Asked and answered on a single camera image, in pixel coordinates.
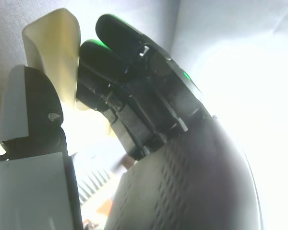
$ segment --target palm of robotic hand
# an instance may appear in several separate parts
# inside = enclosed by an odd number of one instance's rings
[[[100,40],[80,48],[77,98],[111,123],[126,152],[139,160],[209,117],[190,77],[146,35],[103,15]]]

